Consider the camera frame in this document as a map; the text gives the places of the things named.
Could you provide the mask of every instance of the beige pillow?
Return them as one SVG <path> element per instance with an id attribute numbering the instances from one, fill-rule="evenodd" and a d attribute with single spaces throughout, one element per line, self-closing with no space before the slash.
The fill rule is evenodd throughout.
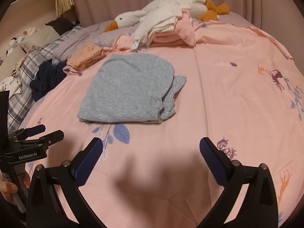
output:
<path id="1" fill-rule="evenodd" d="M 54 28 L 51 26 L 45 26 L 33 35 L 24 39 L 20 45 L 26 50 L 26 52 L 28 52 L 33 45 L 43 47 L 57 38 L 59 38 L 59 34 L 54 30 Z"/>
<path id="2" fill-rule="evenodd" d="M 0 65 L 0 82 L 6 77 L 12 75 L 12 71 L 19 60 L 25 56 L 24 51 L 18 45 L 11 54 L 9 54 Z"/>

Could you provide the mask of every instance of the blue gripper pad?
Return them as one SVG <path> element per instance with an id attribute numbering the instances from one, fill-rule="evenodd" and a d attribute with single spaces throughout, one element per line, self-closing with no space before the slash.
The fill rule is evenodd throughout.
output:
<path id="1" fill-rule="evenodd" d="M 80 151 L 73 159 L 71 174 L 77 187 L 85 185 L 95 164 L 102 154 L 102 140 L 93 138 L 83 151 Z"/>
<path id="2" fill-rule="evenodd" d="M 221 155 L 223 152 L 219 151 L 208 137 L 201 139 L 199 149 L 217 184 L 225 187 L 231 171 L 229 158 L 225 154 Z"/>
<path id="3" fill-rule="evenodd" d="M 32 137 L 34 135 L 37 135 L 37 134 L 40 134 L 40 133 L 43 133 L 45 131 L 45 126 L 43 124 L 40 124 L 36 127 L 32 127 L 32 128 L 28 128 L 26 130 L 26 136 L 28 137 Z"/>

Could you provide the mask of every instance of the plaid fabric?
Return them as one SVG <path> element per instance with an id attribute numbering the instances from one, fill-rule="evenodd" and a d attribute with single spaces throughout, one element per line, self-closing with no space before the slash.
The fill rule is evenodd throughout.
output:
<path id="1" fill-rule="evenodd" d="M 65 41 L 80 29 L 80 25 L 75 26 L 72 30 L 64 33 L 62 36 L 46 45 L 44 48 L 31 51 L 29 56 L 25 59 L 22 67 L 20 68 L 22 93 L 15 94 L 9 100 L 9 113 L 7 117 L 9 132 L 16 131 L 19 128 L 20 123 L 34 104 L 32 90 L 29 87 L 29 84 L 35 79 L 39 65 L 51 58 L 53 59 L 52 64 L 57 65 L 59 61 L 54 58 L 53 49 L 56 48 L 59 43 Z"/>

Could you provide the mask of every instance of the metal screw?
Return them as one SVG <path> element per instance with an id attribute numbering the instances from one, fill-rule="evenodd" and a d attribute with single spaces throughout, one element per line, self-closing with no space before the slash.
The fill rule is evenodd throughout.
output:
<path id="1" fill-rule="evenodd" d="M 234 166 L 239 166 L 241 163 L 238 160 L 232 160 Z"/>
<path id="2" fill-rule="evenodd" d="M 71 164 L 71 161 L 69 161 L 69 160 L 63 161 L 63 163 L 62 163 L 62 165 L 64 167 L 68 167 L 70 164 Z"/>
<path id="3" fill-rule="evenodd" d="M 261 164 L 261 167 L 262 167 L 263 170 L 268 169 L 268 166 L 266 164 L 264 164 L 264 163 Z"/>
<path id="4" fill-rule="evenodd" d="M 42 169 L 42 167 L 43 167 L 43 165 L 42 165 L 42 164 L 38 164 L 38 165 L 36 166 L 36 170 L 41 170 L 41 169 Z"/>

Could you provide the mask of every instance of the orange beak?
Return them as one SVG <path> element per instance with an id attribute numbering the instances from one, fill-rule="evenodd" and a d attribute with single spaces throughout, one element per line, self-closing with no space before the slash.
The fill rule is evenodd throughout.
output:
<path id="1" fill-rule="evenodd" d="M 118 29 L 118 24 L 116 21 L 113 21 L 110 25 L 107 26 L 107 28 L 104 30 L 104 32 L 113 31 L 115 29 Z"/>

